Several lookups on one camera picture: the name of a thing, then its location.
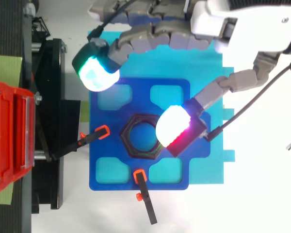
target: metal rod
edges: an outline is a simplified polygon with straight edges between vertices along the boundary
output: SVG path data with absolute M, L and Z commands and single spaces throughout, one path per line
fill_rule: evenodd
M 42 150 L 36 150 L 34 152 L 34 160 L 46 160 L 46 155 Z
M 41 47 L 41 43 L 32 43 L 31 51 L 32 52 L 39 52 L 40 47 Z

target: hexagonal nut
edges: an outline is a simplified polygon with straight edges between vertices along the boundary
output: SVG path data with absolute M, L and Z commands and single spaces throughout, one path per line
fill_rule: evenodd
M 140 151 L 136 149 L 130 141 L 130 132 L 135 125 L 139 123 L 148 123 L 155 128 L 159 118 L 159 115 L 136 113 L 128 120 L 127 124 L 120 132 L 120 137 L 130 157 L 138 159 L 156 159 L 160 155 L 164 147 L 159 141 L 157 141 L 154 147 L 149 151 Z

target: clear plastic lid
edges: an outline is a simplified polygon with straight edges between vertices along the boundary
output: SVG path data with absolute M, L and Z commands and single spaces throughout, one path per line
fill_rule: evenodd
M 25 126 L 25 165 L 23 168 L 33 166 L 34 162 L 34 131 L 35 131 L 35 100 L 34 97 L 26 99 L 26 126 Z

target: robotic hand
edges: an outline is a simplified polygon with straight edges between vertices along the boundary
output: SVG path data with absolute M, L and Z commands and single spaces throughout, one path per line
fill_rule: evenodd
M 182 106 L 171 106 L 161 116 L 157 138 L 174 156 L 197 137 L 211 141 L 223 130 L 207 133 L 207 126 L 199 119 L 202 111 L 228 91 L 264 85 L 280 55 L 291 54 L 291 1 L 286 0 L 97 0 L 89 14 L 104 23 L 90 33 L 89 43 L 73 61 L 79 75 L 88 69 L 89 58 L 104 67 L 105 75 L 109 76 L 116 74 L 133 52 L 144 53 L 158 45 L 205 50 L 211 42 L 222 53 L 224 67 L 240 68 L 229 77 L 218 77 L 191 100 Z M 98 37 L 109 22 L 126 23 L 132 29 L 108 46 Z M 91 77 L 80 75 L 87 88 L 94 91 L 110 87 L 118 77 L 119 74 L 110 78 L 111 83 L 103 86 L 101 79 L 93 82 Z M 169 127 L 171 121 L 182 124 L 175 129 Z

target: red plastic container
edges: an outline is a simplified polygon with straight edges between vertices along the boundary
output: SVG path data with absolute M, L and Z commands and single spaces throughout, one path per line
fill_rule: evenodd
M 33 166 L 34 120 L 33 93 L 0 82 L 0 191 Z

